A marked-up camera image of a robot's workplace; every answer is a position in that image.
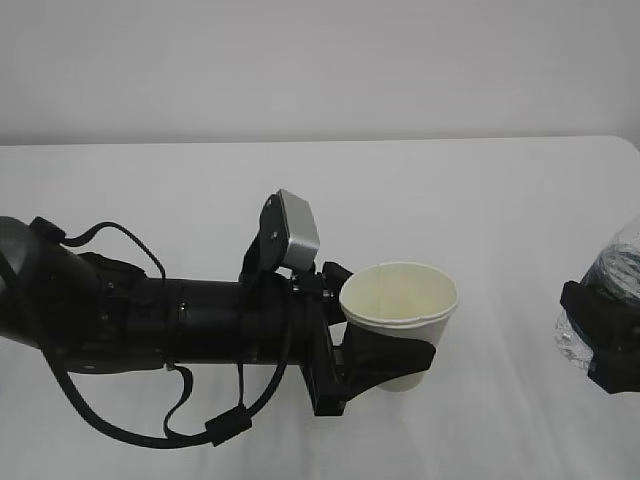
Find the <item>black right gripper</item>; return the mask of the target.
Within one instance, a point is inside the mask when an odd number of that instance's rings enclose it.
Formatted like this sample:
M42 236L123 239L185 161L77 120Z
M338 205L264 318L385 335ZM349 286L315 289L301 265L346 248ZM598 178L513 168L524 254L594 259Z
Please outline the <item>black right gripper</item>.
M608 394L639 392L639 305L626 304L575 281L563 285L560 304L592 350L588 378Z

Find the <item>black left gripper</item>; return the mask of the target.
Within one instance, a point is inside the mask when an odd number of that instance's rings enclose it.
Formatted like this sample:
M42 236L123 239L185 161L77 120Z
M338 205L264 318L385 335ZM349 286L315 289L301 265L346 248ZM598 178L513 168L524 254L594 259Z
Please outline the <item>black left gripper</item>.
M330 326L337 316L336 301L354 273L326 261L321 273L294 272L291 290L301 311L295 313L296 344L301 347L300 369L318 417L338 417L348 399L374 388L404 393L417 387L430 369L436 347L425 340L375 333L348 324L340 349L344 374L336 355Z

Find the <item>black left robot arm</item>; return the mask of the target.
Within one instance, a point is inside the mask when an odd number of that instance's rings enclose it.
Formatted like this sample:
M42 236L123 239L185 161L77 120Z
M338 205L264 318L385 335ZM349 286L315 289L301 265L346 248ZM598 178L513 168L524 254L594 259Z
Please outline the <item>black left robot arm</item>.
M350 274L327 263L285 278L238 282L151 278L139 267L62 244L53 225L1 220L1 251L43 330L74 373L116 374L168 364L274 364L302 371L313 411L339 416L385 382L427 371L435 347L424 340L348 325L338 293Z

